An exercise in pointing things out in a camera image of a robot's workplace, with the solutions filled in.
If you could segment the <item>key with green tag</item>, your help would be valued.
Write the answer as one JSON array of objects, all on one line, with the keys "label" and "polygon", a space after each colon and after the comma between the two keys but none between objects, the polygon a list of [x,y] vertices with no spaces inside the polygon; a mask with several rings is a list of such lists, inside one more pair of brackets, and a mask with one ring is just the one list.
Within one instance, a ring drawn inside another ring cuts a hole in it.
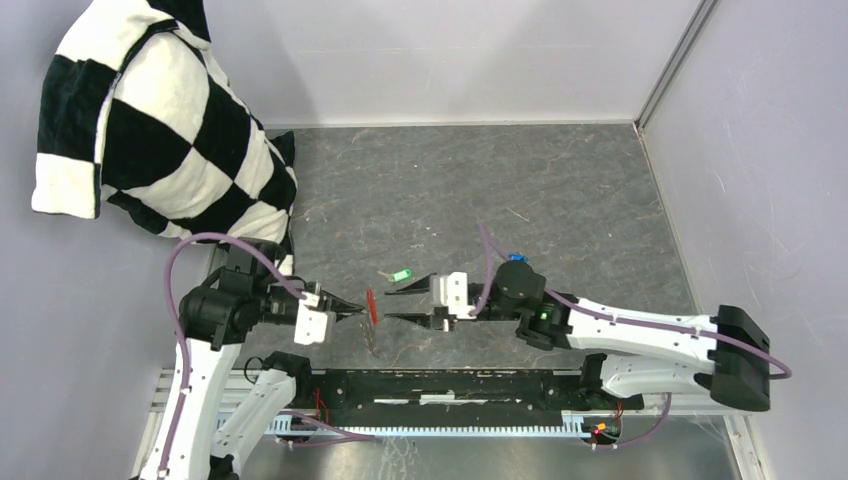
[{"label": "key with green tag", "polygon": [[411,279],[413,276],[410,269],[401,269],[393,272],[378,270],[377,274],[385,278],[390,283],[404,282]]}]

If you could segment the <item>metal key holder red handle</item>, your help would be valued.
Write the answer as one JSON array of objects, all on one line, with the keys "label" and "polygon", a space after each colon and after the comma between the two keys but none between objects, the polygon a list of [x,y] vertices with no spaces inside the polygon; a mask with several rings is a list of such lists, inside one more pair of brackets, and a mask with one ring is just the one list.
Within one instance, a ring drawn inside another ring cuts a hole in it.
[{"label": "metal key holder red handle", "polygon": [[361,322],[361,328],[364,335],[366,348],[374,358],[380,357],[380,352],[376,343],[376,329],[378,325],[378,312],[376,298],[372,287],[366,288],[366,304],[365,317]]}]

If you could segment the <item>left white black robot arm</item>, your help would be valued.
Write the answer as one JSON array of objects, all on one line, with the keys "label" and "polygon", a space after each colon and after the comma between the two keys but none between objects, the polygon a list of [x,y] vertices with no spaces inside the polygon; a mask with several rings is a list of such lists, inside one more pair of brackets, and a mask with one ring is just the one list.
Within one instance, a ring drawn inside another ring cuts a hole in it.
[{"label": "left white black robot arm", "polygon": [[[180,301],[171,277],[181,251],[200,240],[228,245],[227,259]],[[175,327],[175,373],[155,441],[140,479],[240,479],[246,461],[272,420],[314,394],[310,361],[274,352],[247,397],[223,425],[217,423],[226,384],[248,334],[261,323],[292,325],[300,345],[329,341],[335,323],[361,315],[320,284],[284,274],[274,242],[201,233],[180,241],[164,273],[166,305]]]}]

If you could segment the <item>key with blue tag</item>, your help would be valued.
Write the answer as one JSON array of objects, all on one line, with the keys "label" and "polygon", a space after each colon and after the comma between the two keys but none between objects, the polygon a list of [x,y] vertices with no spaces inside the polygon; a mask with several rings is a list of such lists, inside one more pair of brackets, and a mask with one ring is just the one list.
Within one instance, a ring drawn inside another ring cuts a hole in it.
[{"label": "key with blue tag", "polygon": [[527,256],[520,254],[520,253],[517,253],[517,252],[509,253],[508,254],[508,260],[509,261],[520,261],[520,262],[524,262],[524,263],[529,262],[529,259],[528,259]]}]

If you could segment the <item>black white checkered cloth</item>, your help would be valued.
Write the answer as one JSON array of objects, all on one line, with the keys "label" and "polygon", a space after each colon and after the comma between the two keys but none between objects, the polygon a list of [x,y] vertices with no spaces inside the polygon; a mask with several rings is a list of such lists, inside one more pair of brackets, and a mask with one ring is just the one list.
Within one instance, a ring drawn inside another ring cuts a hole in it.
[{"label": "black white checkered cloth", "polygon": [[270,134],[212,52],[200,1],[94,1],[43,80],[35,212],[103,204],[164,238],[217,232],[278,244],[294,269],[292,132]]}]

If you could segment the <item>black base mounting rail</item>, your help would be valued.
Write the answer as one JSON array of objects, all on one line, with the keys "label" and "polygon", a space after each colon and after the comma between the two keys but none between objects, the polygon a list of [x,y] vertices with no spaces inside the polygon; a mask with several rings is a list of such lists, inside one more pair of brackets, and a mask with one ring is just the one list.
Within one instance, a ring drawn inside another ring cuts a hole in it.
[{"label": "black base mounting rail", "polygon": [[319,411],[335,427],[536,427],[565,412],[638,411],[645,401],[591,387],[576,371],[326,369],[300,378],[288,406]]}]

